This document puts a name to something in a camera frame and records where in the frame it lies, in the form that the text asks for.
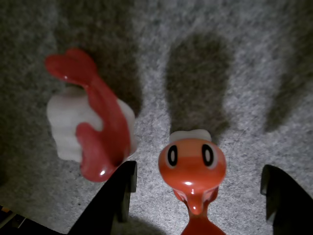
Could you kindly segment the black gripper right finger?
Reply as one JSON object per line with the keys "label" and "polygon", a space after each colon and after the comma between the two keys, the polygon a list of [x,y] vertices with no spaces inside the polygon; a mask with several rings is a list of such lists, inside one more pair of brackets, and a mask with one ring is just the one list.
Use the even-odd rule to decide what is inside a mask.
{"label": "black gripper right finger", "polygon": [[274,235],[313,233],[313,198],[289,174],[265,165],[260,193],[266,197],[266,221]]}

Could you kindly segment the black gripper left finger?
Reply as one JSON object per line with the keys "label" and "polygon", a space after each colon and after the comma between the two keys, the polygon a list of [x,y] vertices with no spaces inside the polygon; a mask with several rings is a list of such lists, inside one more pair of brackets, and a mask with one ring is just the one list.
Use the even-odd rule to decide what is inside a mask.
{"label": "black gripper left finger", "polygon": [[109,235],[116,219],[127,222],[130,195],[136,192],[137,162],[126,161],[103,184],[75,222],[71,235]]}

